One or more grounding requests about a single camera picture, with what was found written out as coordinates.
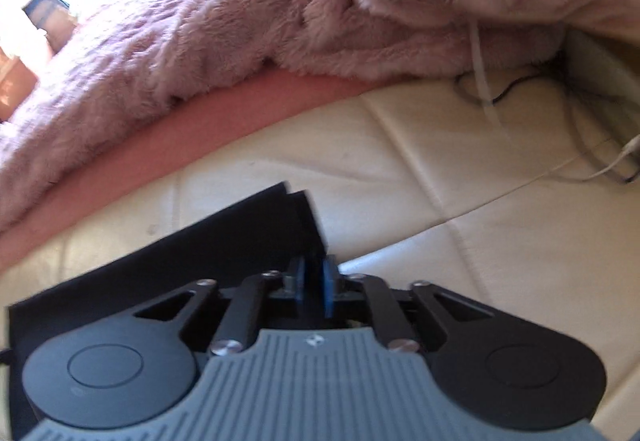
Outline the black pants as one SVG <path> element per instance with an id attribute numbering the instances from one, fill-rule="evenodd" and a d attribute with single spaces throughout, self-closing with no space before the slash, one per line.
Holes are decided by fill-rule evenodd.
<path id="1" fill-rule="evenodd" d="M 124 311 L 197 279 L 235 287 L 326 244 L 303 191 L 278 183 L 148 246 L 10 305 L 9 419 L 13 439 L 37 420 L 22 386 L 27 358 L 52 337 Z"/>

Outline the wooden chair with clothes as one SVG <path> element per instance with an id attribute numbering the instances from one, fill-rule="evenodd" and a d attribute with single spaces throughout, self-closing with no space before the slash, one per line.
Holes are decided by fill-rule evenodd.
<path id="1" fill-rule="evenodd" d="M 77 20 L 66 0 L 1 0 L 1 119 L 26 100 Z"/>

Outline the pink fluffy blanket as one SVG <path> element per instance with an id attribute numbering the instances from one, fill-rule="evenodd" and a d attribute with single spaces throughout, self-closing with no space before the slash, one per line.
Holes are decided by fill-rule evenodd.
<path id="1" fill-rule="evenodd" d="M 1 223 L 179 101 L 272 63 L 382 80 L 544 60 L 568 26 L 639 36 L 639 0 L 112 0 L 1 127 Z"/>

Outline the pink bed sheet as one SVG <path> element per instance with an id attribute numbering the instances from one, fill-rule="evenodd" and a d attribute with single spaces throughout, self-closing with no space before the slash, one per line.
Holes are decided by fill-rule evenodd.
<path id="1" fill-rule="evenodd" d="M 1 234 L 1 268 L 12 267 L 82 218 L 235 140 L 390 83 L 390 79 L 367 82 L 299 76 L 267 68 L 233 87 L 180 103 L 47 190 L 20 221 Z"/>

